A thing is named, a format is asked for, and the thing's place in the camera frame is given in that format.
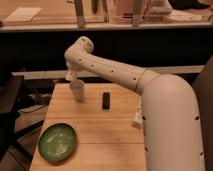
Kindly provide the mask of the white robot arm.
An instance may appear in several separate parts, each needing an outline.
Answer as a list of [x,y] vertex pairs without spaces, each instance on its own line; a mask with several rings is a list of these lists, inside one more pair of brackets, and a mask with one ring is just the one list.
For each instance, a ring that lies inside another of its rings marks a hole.
[[206,171],[197,98],[181,77],[159,74],[93,54],[82,36],[65,51],[73,70],[85,69],[142,96],[147,171]]

